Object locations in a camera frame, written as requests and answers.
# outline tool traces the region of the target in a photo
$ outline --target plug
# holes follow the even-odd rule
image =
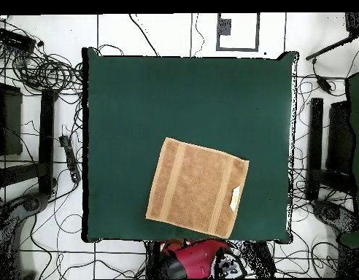
[[[317,84],[320,86],[320,88],[325,91],[326,93],[331,94],[331,86],[326,80],[326,78],[317,76]]]

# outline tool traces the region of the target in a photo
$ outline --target red object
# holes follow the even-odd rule
[[[171,242],[163,248],[163,253],[169,255],[169,251],[175,253],[176,258],[186,271],[188,279],[209,278],[213,260],[219,249],[230,250],[230,246],[224,241],[207,239],[197,241],[190,245],[182,242]]]

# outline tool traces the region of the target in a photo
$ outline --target brown towel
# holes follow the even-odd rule
[[[225,152],[166,138],[153,178],[146,218],[228,238],[248,164],[249,161]]]

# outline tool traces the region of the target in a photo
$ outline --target towel tag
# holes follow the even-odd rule
[[[231,198],[231,203],[230,203],[230,208],[232,211],[235,211],[236,205],[238,203],[239,187],[240,186],[238,186],[233,190],[233,197]]]

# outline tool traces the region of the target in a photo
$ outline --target floor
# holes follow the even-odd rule
[[[295,174],[296,197],[292,217],[293,243],[279,245],[274,242],[269,246],[274,255],[279,273],[277,277],[333,277],[337,264],[337,249],[333,231],[316,220],[311,213],[310,206],[304,205],[300,188],[303,187],[306,167],[306,143],[308,128],[308,105],[311,97],[319,96],[324,99],[324,123],[328,124],[328,110],[333,102],[345,99],[345,96],[330,96],[320,89],[312,78],[302,81],[301,77],[313,74],[312,63],[305,57],[321,48],[332,44],[348,35],[345,29],[344,13],[261,13],[260,14],[260,46],[259,52],[217,52],[216,24],[217,14],[169,14],[169,15],[132,15],[132,18],[143,28],[152,46],[160,56],[180,55],[189,57],[227,56],[227,57],[264,57],[277,58],[284,51],[299,52],[298,62],[298,110],[300,119],[296,125]],[[223,18],[242,20],[238,15],[223,15]],[[119,47],[124,55],[154,55],[140,30],[134,25],[128,15],[36,15],[9,16],[7,22],[37,36],[44,42],[47,54],[57,54],[65,57],[75,67],[81,59],[82,47],[101,47],[110,44]],[[231,36],[240,47],[238,39],[243,35],[235,29]],[[121,51],[104,46],[104,55],[119,55]],[[359,71],[359,39],[350,44],[338,47],[317,59],[316,72],[326,77],[345,77]],[[12,70],[2,74],[1,81],[21,87],[24,95],[22,108],[22,134],[31,155],[38,160],[39,103],[40,98],[28,96],[28,91],[17,81]],[[343,80],[334,81],[334,94],[344,93]],[[77,100],[75,95],[64,96],[68,102]],[[76,104],[68,104],[58,100],[55,104],[55,137],[71,130],[74,123]],[[78,139],[73,139],[74,151],[82,147],[82,131],[78,130]],[[323,153],[326,152],[327,131],[324,128]],[[77,159],[82,160],[80,151]],[[20,161],[31,160],[24,151],[20,156],[1,157],[1,167],[19,164]],[[69,172],[66,169],[64,150],[55,141],[54,176],[59,178],[57,194],[62,195],[73,188]],[[28,180],[2,189],[1,196],[6,201],[13,199],[28,189],[36,190],[36,179]],[[321,191],[325,197],[329,192]],[[341,193],[332,196],[342,200],[346,198]],[[349,200],[345,205],[352,209]],[[80,238],[82,216],[82,183],[74,192],[50,204],[38,215],[34,228],[34,240],[48,252],[38,248],[30,239],[30,232],[34,218],[29,218],[21,233],[20,257],[22,267],[26,271],[36,271],[38,279],[114,279],[131,276],[144,263],[145,249],[139,241],[100,241],[96,244],[86,244]],[[310,251],[313,249],[314,259],[311,260]],[[248,278],[255,278],[249,271]]]

